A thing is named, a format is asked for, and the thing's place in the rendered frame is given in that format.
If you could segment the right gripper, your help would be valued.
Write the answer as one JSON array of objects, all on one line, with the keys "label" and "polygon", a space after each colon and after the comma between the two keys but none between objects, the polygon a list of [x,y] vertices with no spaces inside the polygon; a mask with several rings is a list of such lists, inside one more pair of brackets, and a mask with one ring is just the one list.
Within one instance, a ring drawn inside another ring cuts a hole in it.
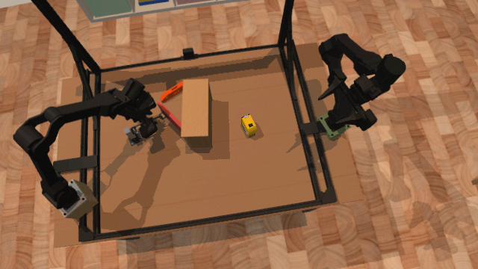
[{"label": "right gripper", "polygon": [[137,104],[133,101],[132,103],[134,105],[134,111],[131,116],[126,117],[125,119],[133,119],[134,123],[136,123],[137,121],[139,121],[139,123],[142,123],[142,125],[140,125],[139,132],[143,138],[148,138],[158,130],[156,126],[157,122],[154,121],[152,117],[148,118],[140,114],[139,110],[137,109]]}]

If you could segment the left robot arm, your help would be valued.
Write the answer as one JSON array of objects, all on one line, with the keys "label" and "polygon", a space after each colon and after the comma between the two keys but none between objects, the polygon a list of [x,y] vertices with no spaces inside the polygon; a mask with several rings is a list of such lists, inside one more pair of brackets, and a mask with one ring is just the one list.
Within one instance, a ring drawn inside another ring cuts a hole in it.
[{"label": "left robot arm", "polygon": [[[336,34],[322,42],[319,45],[319,53],[322,60],[328,65],[329,74],[336,68],[342,70],[341,59],[344,54],[354,63],[353,69],[360,77],[354,80],[354,84],[351,84],[350,88],[355,87],[360,92],[363,96],[361,98],[362,103],[368,99],[373,101],[378,96],[389,91],[391,85],[406,71],[404,61],[394,57],[392,54],[385,55],[383,60],[377,53],[363,50],[345,33]],[[367,77],[374,74],[375,76],[372,78]],[[325,119],[327,126],[332,132],[345,126],[335,125],[335,122],[356,113],[340,88],[334,92],[334,97],[334,108],[328,111],[329,117]]]}]

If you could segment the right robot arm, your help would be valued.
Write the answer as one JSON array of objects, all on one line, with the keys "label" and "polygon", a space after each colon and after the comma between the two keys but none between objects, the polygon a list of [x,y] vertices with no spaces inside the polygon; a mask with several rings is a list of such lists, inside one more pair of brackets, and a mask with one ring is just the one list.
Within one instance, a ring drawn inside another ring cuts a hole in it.
[{"label": "right robot arm", "polygon": [[[96,94],[87,101],[58,107],[50,106],[41,114],[27,119],[16,130],[13,139],[30,156],[42,179],[40,182],[42,195],[56,209],[67,210],[80,200],[76,190],[69,186],[68,181],[58,171],[55,171],[48,157],[49,147],[55,142],[59,129],[65,123],[97,115],[110,117],[112,120],[117,114],[129,117],[134,111],[132,101],[137,104],[139,113],[146,116],[146,112],[155,108],[156,103],[150,93],[143,90],[144,88],[139,81],[130,78],[122,91],[113,88]],[[46,136],[43,137],[35,127],[47,121],[50,122],[50,126]]]}]

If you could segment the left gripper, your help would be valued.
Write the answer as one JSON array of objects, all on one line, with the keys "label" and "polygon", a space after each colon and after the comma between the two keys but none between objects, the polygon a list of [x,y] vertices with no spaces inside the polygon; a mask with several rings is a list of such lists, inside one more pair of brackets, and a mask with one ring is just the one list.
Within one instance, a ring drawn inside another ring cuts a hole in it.
[{"label": "left gripper", "polygon": [[327,79],[327,81],[329,82],[329,88],[318,98],[318,101],[333,94],[338,88],[340,88],[350,102],[350,104],[355,108],[357,113],[337,121],[335,125],[355,125],[356,127],[360,127],[362,131],[365,131],[376,123],[377,118],[373,114],[372,110],[368,109],[365,111],[361,106],[364,103],[369,102],[370,99],[362,103],[361,98],[363,98],[363,96],[360,94],[360,92],[358,92],[355,87],[348,88],[348,86],[345,84],[346,79],[347,77],[340,68],[332,70]]}]

